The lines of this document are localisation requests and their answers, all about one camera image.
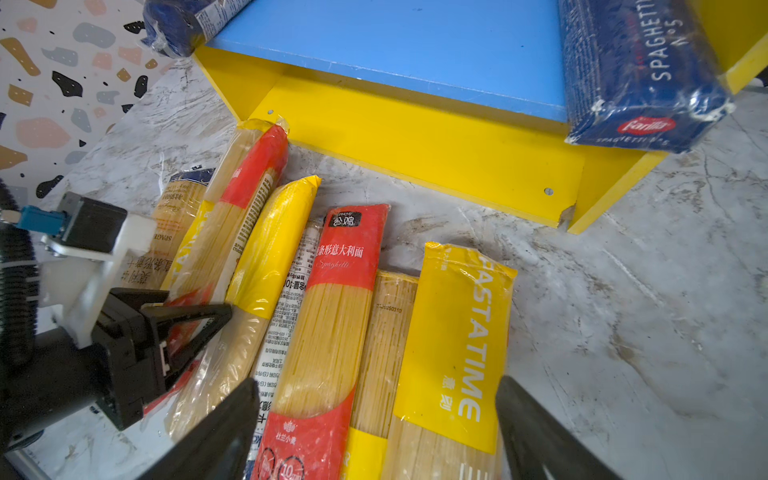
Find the dark blue Anko pasta bag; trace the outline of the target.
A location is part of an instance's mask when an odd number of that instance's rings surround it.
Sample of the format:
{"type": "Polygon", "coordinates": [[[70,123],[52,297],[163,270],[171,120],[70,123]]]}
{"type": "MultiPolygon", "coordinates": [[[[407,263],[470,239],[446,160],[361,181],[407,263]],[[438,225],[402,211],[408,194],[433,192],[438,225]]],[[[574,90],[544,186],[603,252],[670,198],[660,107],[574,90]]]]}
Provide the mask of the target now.
{"type": "Polygon", "coordinates": [[[190,57],[213,39],[251,0],[148,0],[141,43],[162,56],[190,57]]]}

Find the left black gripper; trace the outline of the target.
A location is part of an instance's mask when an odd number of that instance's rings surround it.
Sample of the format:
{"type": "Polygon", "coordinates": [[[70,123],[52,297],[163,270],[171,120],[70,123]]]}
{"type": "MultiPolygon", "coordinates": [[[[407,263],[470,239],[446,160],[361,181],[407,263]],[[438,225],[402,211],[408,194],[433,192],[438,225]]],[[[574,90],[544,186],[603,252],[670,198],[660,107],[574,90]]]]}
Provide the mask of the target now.
{"type": "Polygon", "coordinates": [[[227,303],[163,306],[163,290],[114,288],[79,349],[57,327],[31,359],[1,378],[1,447],[23,448],[59,420],[96,404],[120,430],[173,387],[233,317],[227,303]]]}

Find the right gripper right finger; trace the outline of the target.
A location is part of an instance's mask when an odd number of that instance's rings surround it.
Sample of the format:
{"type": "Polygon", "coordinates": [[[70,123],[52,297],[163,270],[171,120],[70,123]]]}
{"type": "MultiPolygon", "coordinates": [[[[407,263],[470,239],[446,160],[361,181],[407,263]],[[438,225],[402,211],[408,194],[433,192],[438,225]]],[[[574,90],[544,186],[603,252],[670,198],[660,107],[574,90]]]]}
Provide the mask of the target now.
{"type": "Polygon", "coordinates": [[[495,406],[514,479],[618,477],[513,378],[501,377],[495,406]]]}

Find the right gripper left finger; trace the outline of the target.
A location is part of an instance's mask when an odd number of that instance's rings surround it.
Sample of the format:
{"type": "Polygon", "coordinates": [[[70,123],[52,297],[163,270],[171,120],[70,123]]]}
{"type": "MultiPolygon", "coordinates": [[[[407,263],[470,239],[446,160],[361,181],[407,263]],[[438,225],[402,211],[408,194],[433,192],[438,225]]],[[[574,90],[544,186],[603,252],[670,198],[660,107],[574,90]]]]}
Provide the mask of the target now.
{"type": "Polygon", "coordinates": [[[143,479],[242,479],[258,421],[258,383],[248,378],[152,465],[143,479]]]}

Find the blue Barilla spaghetti pack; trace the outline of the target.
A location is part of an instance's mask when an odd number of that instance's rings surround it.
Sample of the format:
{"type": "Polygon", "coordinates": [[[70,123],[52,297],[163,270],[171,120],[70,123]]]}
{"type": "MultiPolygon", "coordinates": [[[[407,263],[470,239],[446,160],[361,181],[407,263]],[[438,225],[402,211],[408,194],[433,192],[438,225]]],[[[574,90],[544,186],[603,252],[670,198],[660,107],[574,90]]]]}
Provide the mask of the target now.
{"type": "Polygon", "coordinates": [[[680,154],[735,109],[686,1],[558,4],[571,145],[680,154]]]}

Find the red black-label spaghetti bag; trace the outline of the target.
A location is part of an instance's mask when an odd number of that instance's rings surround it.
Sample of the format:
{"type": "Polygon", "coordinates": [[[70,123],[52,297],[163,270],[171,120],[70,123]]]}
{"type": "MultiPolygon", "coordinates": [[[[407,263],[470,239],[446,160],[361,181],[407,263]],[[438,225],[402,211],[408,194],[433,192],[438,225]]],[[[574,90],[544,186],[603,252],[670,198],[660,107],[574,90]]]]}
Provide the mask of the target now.
{"type": "Polygon", "coordinates": [[[246,122],[235,130],[203,201],[214,203],[191,253],[169,289],[167,306],[222,302],[236,266],[288,159],[289,128],[246,122]]]}

